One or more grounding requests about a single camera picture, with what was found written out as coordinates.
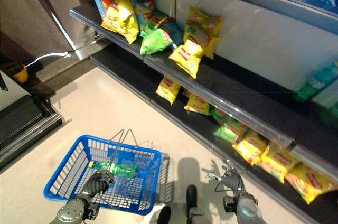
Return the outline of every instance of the chip bag label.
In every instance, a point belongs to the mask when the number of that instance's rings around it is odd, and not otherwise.
[[[101,26],[123,35],[132,44],[138,36],[138,24],[130,0],[113,0]]]
[[[196,79],[201,57],[202,48],[190,40],[187,40],[184,45],[177,47],[169,56],[170,59],[174,60],[179,67],[194,79]]]
[[[279,150],[278,146],[270,143],[261,155],[260,167],[284,183],[286,174],[299,163],[299,160],[289,155],[288,149]]]
[[[209,103],[193,93],[190,93],[188,103],[184,109],[203,115],[209,115]]]
[[[181,86],[178,83],[164,76],[161,83],[158,85],[156,93],[169,101],[172,105],[179,93],[180,87]]]
[[[250,130],[239,143],[232,147],[246,160],[250,165],[260,161],[259,155],[265,150],[269,140],[263,138],[254,130]]]
[[[336,184],[303,163],[295,166],[286,175],[286,179],[307,204],[310,204],[320,194],[338,189]]]

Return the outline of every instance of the blue shopping basket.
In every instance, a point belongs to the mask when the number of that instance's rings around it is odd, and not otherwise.
[[[74,142],[45,186],[44,196],[52,200],[68,200],[76,196],[96,172],[88,167],[88,163],[109,162],[112,156],[114,163],[136,166],[137,175],[134,178],[114,176],[114,183],[102,195],[104,200],[96,195],[91,202],[105,208],[147,215],[154,205],[161,153],[90,135],[82,135]]]

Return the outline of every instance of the floor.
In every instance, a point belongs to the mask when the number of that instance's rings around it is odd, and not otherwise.
[[[52,221],[64,202],[46,199],[43,189],[72,143],[83,134],[109,139],[122,128],[131,128],[139,145],[161,151],[169,161],[167,180],[160,179],[157,203],[172,207],[170,223],[186,223],[185,193],[189,184],[197,186],[198,205],[212,223],[237,223],[234,214],[224,212],[224,194],[214,191],[217,182],[206,176],[206,171],[219,174],[222,160],[100,69],[94,68],[57,90],[51,103],[64,124],[0,175],[0,223]],[[133,140],[128,138],[126,143],[133,144]],[[244,182],[247,191],[258,199],[267,223],[303,223],[264,191]],[[142,219],[101,208],[93,223],[144,223]]]

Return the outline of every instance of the white cable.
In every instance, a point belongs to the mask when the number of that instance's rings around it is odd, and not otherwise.
[[[62,53],[58,53],[58,52],[53,52],[53,53],[49,53],[46,55],[43,55],[41,57],[38,57],[37,59],[35,59],[32,63],[26,65],[26,67],[29,67],[30,65],[36,63],[38,60],[43,59],[45,57],[52,57],[52,56],[58,56],[58,57],[66,57],[68,54],[68,52],[62,52]]]

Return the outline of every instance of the green plastic bottle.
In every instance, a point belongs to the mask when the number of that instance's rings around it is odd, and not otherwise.
[[[90,161],[88,167],[96,170],[107,170],[109,162],[95,162]],[[109,171],[116,176],[123,176],[125,178],[134,178],[136,175],[136,167],[132,165],[112,163]]]
[[[297,91],[295,99],[299,102],[309,100],[320,92],[338,76],[338,60],[328,64],[323,69],[315,72],[313,76]]]

